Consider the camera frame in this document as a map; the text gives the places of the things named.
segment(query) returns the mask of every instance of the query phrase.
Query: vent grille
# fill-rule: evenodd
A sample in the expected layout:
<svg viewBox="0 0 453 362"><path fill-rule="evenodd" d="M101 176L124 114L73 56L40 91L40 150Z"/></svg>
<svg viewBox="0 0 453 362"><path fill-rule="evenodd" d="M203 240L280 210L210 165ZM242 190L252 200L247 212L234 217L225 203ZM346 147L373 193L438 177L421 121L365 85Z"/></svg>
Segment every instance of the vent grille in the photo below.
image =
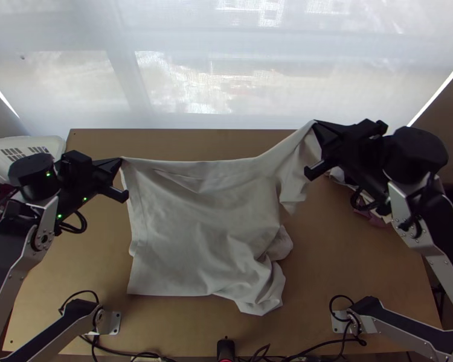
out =
<svg viewBox="0 0 453 362"><path fill-rule="evenodd" d="M9 160L12 162L25 157L24 153L20 150L20 148L3 148L2 153L8 157Z"/></svg>
<svg viewBox="0 0 453 362"><path fill-rule="evenodd" d="M46 146L38 146L38 147L27 147L28 150L32 153L50 153ZM20 148L3 148L2 153L12 162L25 157L24 152Z"/></svg>
<svg viewBox="0 0 453 362"><path fill-rule="evenodd" d="M32 153L50 153L47 147L27 147Z"/></svg>

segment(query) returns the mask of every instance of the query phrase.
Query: white t-shirt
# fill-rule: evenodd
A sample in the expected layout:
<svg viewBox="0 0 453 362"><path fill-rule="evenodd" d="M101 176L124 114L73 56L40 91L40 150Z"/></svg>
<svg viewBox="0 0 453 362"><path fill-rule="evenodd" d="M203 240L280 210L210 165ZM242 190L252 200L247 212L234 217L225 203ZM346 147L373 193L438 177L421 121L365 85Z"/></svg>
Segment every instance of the white t-shirt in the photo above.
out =
<svg viewBox="0 0 453 362"><path fill-rule="evenodd" d="M320 157L312 124L247 159L123 157L133 256L127 292L215 294L256 315L282 306L285 277L275 261L288 255L292 241L278 204L293 213L305 199L304 166Z"/></svg>

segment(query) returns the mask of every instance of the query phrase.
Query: wooden table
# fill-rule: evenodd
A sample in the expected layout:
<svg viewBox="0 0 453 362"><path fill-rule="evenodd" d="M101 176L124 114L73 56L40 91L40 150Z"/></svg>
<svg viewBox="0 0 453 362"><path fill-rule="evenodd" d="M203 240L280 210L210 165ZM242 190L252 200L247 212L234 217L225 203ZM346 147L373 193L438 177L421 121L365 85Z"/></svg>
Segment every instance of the wooden table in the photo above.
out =
<svg viewBox="0 0 453 362"><path fill-rule="evenodd" d="M218 160L257 156L285 138L285 130L72 130L68 149L93 159L116 156L164 160ZM115 180L120 185L119 177ZM307 199L285 221L294 250L280 265L286 276L283 307L263 317L239 312L216 296L150 297L126 294L132 257L126 205L98 196L81 211L89 228L65 233L26 278L16 300L4 349L14 350L58 318L57 308L73 292L95 290L106 308L123 313L120 333L101 343L125 351L160 351L178 356L213 356L227 335L239 355L271 343L271 354L291 355L337 339L328 303L335 294L354 300L379 297L398 313L440 327L421 257L389 227L378 229L355 214L350 191L320 177ZM338 308L346 307L342 301ZM345 353L403 351L384 336L369 335L367 347L348 343ZM339 345L318 350L337 354ZM90 354L74 340L63 353Z"/></svg>

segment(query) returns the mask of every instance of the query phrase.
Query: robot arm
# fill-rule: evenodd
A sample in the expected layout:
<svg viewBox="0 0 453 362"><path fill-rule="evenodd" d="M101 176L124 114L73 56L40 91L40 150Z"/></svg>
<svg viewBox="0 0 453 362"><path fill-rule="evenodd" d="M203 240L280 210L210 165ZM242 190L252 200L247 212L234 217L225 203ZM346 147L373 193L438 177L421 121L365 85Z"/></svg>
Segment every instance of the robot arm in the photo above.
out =
<svg viewBox="0 0 453 362"><path fill-rule="evenodd" d="M453 205L436 172L448 161L434 135L409 127L384 136L387 125L365 119L343 126L318 121L314 126L323 159L306 167L313 180L332 167L366 190L368 206L392 216L406 245L423 255L453 302ZM344 311L333 311L333 330L354 335L382 333L436 361L453 359L453 331L442 331L386 310L379 299L365 297Z"/></svg>
<svg viewBox="0 0 453 362"><path fill-rule="evenodd" d="M49 154L12 164L8 176L20 192L0 215L0 335L22 281L62 233L63 220L97 194L127 200L127 191L112 187L120 165L121 159L92 161L77 151L63 154L55 164ZM98 300L74 299L56 323L4 360L48 361L80 334L116 334L119 316Z"/></svg>

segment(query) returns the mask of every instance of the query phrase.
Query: white device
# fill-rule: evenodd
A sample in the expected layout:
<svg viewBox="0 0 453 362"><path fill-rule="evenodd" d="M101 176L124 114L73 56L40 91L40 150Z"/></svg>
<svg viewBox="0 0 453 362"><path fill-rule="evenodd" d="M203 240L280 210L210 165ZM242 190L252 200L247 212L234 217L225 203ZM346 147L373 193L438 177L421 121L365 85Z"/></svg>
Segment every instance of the white device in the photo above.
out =
<svg viewBox="0 0 453 362"><path fill-rule="evenodd" d="M8 169L14 161L36 153L50 153L58 159L65 147L65 141L59 136L0 138L0 185L8 183Z"/></svg>

